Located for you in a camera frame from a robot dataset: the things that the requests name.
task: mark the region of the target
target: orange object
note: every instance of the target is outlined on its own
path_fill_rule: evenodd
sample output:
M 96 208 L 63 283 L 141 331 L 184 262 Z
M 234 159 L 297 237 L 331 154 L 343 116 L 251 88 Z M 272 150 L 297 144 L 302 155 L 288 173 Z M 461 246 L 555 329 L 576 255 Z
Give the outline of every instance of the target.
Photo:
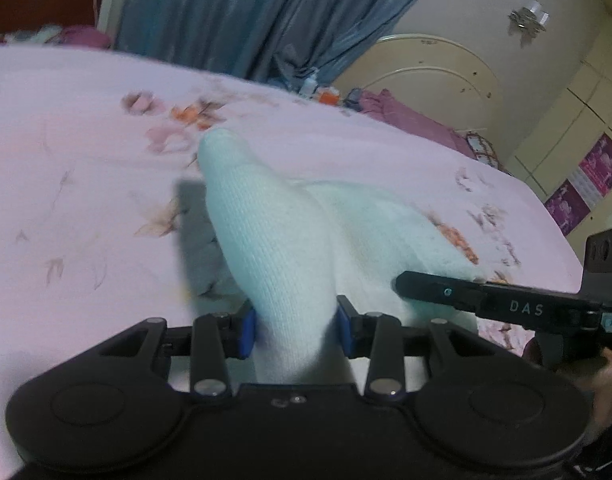
M 461 232 L 454 227 L 444 224 L 434 213 L 427 215 L 427 218 L 439 229 L 439 232 L 444 235 L 444 238 L 446 238 L 455 248 L 459 249 L 473 265 L 477 265 L 480 262 L 479 257 L 475 254 L 475 251 L 472 250 Z
M 180 121 L 181 123 L 194 123 L 199 118 L 199 110 L 196 106 L 188 106 L 184 110 L 181 110 L 179 107 L 175 106 L 170 111 L 171 117 L 173 119 Z
M 332 86 L 318 90 L 317 101 L 324 105 L 336 106 L 339 103 L 339 90 Z

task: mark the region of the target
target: white wall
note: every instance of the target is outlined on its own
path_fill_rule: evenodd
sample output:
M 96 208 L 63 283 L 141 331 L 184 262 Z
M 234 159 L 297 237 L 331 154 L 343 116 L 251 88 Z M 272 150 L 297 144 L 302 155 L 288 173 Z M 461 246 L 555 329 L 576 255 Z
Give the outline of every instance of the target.
M 603 134 L 612 139 L 612 16 L 605 17 L 577 75 L 506 167 L 545 202 Z M 610 228 L 612 190 L 566 239 L 583 261 L 586 238 Z
M 496 146 L 502 160 L 570 82 L 605 14 L 601 0 L 538 1 L 550 14 L 548 30 L 524 49 L 519 35 L 508 35 L 508 15 L 530 0 L 419 0 L 395 29 L 457 41 L 493 69 L 504 97 L 503 142 Z

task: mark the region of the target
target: circular pad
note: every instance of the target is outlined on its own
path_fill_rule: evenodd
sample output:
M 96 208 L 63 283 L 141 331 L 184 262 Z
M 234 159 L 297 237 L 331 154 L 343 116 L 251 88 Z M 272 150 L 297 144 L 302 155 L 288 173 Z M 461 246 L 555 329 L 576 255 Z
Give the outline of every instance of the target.
M 535 468 L 579 447 L 590 418 L 568 381 L 515 357 L 459 359 L 414 399 L 424 432 L 461 459 L 488 468 Z
M 27 462 L 77 473 L 118 469 L 146 458 L 176 428 L 179 395 L 147 368 L 120 358 L 75 361 L 27 382 L 8 402 L 8 432 Z

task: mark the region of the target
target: pink bedsheet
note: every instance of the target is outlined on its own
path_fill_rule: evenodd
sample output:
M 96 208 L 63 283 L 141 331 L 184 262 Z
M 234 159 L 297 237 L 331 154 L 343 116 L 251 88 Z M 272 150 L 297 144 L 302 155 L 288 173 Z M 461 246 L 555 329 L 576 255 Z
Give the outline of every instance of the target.
M 130 114 L 122 99 L 134 91 L 153 96 Z M 186 110 L 198 100 L 224 106 Z M 188 125 L 170 118 L 173 107 Z M 458 232 L 490 278 L 579 287 L 576 256 L 528 186 L 430 140 L 226 76 L 106 52 L 1 47 L 0 479 L 19 465 L 3 424 L 17 386 L 146 317 L 180 326 L 197 315 L 171 204 L 178 179 L 200 179 L 198 140 L 221 120 L 287 176 L 397 194 Z M 515 351 L 529 336 L 480 328 Z

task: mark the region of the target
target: poster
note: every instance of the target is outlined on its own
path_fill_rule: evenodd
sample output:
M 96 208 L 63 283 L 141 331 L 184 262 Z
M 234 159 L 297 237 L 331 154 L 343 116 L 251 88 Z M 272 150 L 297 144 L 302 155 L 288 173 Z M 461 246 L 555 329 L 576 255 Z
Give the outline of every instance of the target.
M 612 139 L 602 134 L 564 183 L 545 202 L 566 236 L 612 189 Z
M 590 213 L 588 204 L 568 179 L 546 201 L 545 206 L 564 236 Z
M 579 167 L 602 196 L 606 196 L 612 188 L 612 139 L 603 134 Z

